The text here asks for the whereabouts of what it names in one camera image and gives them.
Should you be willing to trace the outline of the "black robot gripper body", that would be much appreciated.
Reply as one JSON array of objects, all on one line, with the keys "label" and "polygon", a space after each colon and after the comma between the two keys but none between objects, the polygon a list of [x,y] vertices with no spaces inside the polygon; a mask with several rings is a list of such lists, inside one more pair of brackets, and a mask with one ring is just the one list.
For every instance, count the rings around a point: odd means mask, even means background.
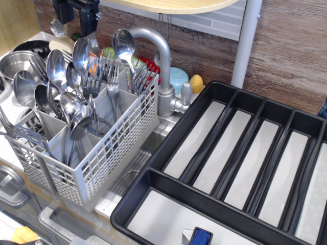
[{"label": "black robot gripper body", "polygon": [[95,11],[100,1],[79,1],[79,0],[53,0],[52,4],[58,12],[69,12],[72,9],[79,11]]}]

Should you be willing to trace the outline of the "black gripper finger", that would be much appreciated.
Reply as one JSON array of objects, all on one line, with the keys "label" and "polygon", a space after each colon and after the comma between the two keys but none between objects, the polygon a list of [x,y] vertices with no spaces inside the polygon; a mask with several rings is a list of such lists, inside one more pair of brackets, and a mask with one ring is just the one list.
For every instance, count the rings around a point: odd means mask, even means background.
[{"label": "black gripper finger", "polygon": [[98,10],[84,9],[79,11],[81,36],[86,37],[97,30],[101,12]]},{"label": "black gripper finger", "polygon": [[61,24],[67,24],[74,19],[74,9],[70,5],[54,5],[58,20]]}]

